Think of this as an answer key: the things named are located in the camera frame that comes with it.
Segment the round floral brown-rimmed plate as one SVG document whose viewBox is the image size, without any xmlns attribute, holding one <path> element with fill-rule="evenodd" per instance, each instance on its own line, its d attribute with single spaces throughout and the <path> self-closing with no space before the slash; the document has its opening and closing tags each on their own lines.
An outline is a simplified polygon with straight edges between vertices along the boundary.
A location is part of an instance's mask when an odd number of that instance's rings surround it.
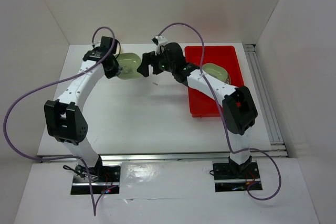
<svg viewBox="0 0 336 224">
<path fill-rule="evenodd" d="M 224 82 L 225 82 L 226 84 L 231 84 L 231 83 L 232 83 L 232 82 L 231 82 L 230 75 L 229 75 L 229 73 L 228 73 L 227 71 L 225 71 L 225 73 L 224 73 L 224 78 L 225 78 Z"/>
</svg>

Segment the green square panda plate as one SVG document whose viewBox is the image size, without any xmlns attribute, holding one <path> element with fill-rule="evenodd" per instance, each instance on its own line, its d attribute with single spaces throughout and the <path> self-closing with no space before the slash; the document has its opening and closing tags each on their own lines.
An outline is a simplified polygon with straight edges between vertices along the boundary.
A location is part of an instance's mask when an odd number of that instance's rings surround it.
<svg viewBox="0 0 336 224">
<path fill-rule="evenodd" d="M 206 63 L 202 66 L 203 71 L 205 71 L 210 76 L 222 81 L 224 83 L 228 83 L 228 72 L 221 66 L 218 66 L 214 63 Z"/>
<path fill-rule="evenodd" d="M 120 54 L 117 58 L 117 62 L 121 67 L 118 78 L 121 80 L 129 80 L 141 77 L 141 74 L 137 72 L 141 61 L 141 58 L 135 53 L 129 52 Z"/>
</svg>

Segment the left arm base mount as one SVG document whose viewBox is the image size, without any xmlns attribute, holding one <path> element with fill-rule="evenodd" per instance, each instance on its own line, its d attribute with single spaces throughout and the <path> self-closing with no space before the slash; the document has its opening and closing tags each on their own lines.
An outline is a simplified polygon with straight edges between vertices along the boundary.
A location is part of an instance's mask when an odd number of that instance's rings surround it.
<svg viewBox="0 0 336 224">
<path fill-rule="evenodd" d="M 113 195 L 120 192 L 120 165 L 103 166 L 99 175 L 92 170 L 90 170 L 90 174 L 87 174 L 85 168 L 80 165 L 76 165 L 75 168 L 64 165 L 63 169 L 73 172 L 71 195 L 90 195 L 89 177 L 94 195 L 101 193 Z"/>
</svg>

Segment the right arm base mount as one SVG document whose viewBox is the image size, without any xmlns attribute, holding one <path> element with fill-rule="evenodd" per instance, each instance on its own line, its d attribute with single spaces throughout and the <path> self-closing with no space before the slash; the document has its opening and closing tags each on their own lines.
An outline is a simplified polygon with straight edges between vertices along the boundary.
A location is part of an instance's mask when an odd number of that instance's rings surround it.
<svg viewBox="0 0 336 224">
<path fill-rule="evenodd" d="M 213 163 L 209 174 L 214 177 L 215 192 L 262 190 L 260 173 L 256 162 L 252 162 L 242 173 L 235 174 L 228 163 Z"/>
</svg>

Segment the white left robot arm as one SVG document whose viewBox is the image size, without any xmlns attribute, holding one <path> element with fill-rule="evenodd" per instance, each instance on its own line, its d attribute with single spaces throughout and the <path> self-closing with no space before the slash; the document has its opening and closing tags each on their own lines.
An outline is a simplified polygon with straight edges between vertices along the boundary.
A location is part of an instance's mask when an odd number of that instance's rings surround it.
<svg viewBox="0 0 336 224">
<path fill-rule="evenodd" d="M 88 123 L 82 109 L 102 77 L 111 79 L 120 74 L 121 66 L 113 54 L 116 45 L 115 39 L 101 37 L 100 46 L 84 55 L 79 77 L 74 78 L 57 99 L 48 100 L 44 105 L 49 136 L 61 142 L 76 157 L 80 170 L 85 171 L 85 176 L 93 182 L 103 177 L 104 168 L 100 155 L 87 139 Z"/>
</svg>

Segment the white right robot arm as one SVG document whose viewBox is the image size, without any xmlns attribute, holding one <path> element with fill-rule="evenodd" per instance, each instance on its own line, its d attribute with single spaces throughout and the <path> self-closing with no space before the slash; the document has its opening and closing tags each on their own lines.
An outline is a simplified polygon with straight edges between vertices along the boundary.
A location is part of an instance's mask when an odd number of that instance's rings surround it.
<svg viewBox="0 0 336 224">
<path fill-rule="evenodd" d="M 248 135 L 258 112 L 244 86 L 235 49 L 159 43 L 154 51 L 143 53 L 137 72 L 148 77 L 150 67 L 153 74 L 169 72 L 188 87 L 192 116 L 220 116 L 230 151 L 229 172 L 242 177 L 251 163 Z"/>
</svg>

